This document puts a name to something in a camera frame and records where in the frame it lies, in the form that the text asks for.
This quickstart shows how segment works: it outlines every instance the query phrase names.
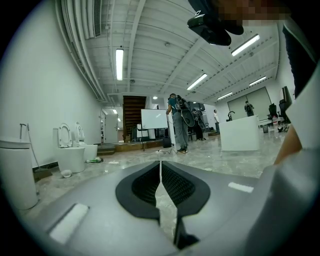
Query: bucket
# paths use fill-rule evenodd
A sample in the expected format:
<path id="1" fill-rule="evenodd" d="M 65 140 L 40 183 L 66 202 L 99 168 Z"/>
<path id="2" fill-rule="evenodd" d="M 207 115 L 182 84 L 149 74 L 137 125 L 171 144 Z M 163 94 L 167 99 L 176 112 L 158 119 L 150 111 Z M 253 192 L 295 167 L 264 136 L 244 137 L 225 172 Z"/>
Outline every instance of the bucket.
<path id="1" fill-rule="evenodd" d="M 268 129 L 268 125 L 265 124 L 265 125 L 262 125 L 262 129 L 263 129 L 263 133 L 266 134 L 269 132 L 269 129 Z"/>

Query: toilet seat lid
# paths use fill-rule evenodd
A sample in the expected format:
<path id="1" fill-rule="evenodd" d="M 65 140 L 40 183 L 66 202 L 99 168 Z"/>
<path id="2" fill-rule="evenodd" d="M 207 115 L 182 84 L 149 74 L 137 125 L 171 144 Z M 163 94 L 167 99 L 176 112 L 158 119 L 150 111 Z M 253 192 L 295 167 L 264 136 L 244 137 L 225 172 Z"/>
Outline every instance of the toilet seat lid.
<path id="1" fill-rule="evenodd" d="M 75 140 L 76 142 L 85 141 L 85 133 L 79 122 L 75 123 Z"/>
<path id="2" fill-rule="evenodd" d="M 60 148 L 72 147 L 71 131 L 66 123 L 62 123 L 58 129 L 58 140 Z"/>

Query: marble floor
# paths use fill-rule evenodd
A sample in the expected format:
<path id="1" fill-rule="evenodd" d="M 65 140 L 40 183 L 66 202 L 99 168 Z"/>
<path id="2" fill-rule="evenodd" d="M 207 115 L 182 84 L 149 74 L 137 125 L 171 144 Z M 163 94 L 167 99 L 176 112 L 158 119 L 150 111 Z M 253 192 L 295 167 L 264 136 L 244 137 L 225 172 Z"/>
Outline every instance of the marble floor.
<path id="1" fill-rule="evenodd" d="M 36 183 L 38 204 L 30 210 L 21 211 L 21 214 L 27 219 L 35 219 L 42 209 L 79 183 L 145 162 L 174 161 L 208 172 L 258 178 L 266 166 L 273 164 L 286 134 L 274 132 L 271 128 L 269 133 L 263 133 L 260 129 L 259 135 L 260 150 L 258 151 L 222 151 L 221 140 L 216 137 L 205 141 L 190 141 L 187 154 L 176 154 L 174 151 L 170 154 L 159 152 L 163 150 L 162 147 L 146 149 L 145 152 L 137 150 L 115 153 L 105 156 L 102 164 L 86 163 L 85 171 L 76 173 L 70 178 L 63 178 L 59 168 L 56 167 L 52 169 L 52 176 Z M 119 164 L 108 164 L 111 161 L 119 162 Z M 168 238 L 173 239 L 177 209 L 162 183 L 156 191 L 156 201 L 160 210 L 161 228 Z"/>

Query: wall-mounted toilet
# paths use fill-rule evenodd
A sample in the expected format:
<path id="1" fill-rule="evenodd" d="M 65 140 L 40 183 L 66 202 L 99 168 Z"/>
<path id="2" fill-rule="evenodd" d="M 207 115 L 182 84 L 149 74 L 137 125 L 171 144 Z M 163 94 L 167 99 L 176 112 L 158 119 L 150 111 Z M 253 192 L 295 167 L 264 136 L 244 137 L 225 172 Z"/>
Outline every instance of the wall-mounted toilet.
<path id="1" fill-rule="evenodd" d="M 84 148 L 84 161 L 93 160 L 97 157 L 98 145 L 87 145 L 85 143 L 85 133 L 79 122 L 75 123 L 74 137 L 73 147 Z"/>
<path id="2" fill-rule="evenodd" d="M 85 148 L 72 147 L 71 131 L 67 124 L 62 123 L 59 128 L 53 129 L 53 147 L 60 171 L 81 173 L 85 170 Z"/>

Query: sneaker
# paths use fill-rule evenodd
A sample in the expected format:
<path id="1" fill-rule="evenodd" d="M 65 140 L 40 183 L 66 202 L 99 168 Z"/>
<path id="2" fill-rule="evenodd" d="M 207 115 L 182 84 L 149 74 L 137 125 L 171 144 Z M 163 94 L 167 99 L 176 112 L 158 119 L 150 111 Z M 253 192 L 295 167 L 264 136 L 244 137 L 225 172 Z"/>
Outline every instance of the sneaker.
<path id="1" fill-rule="evenodd" d="M 177 152 L 185 154 L 187 153 L 187 150 L 185 148 L 180 148 Z"/>

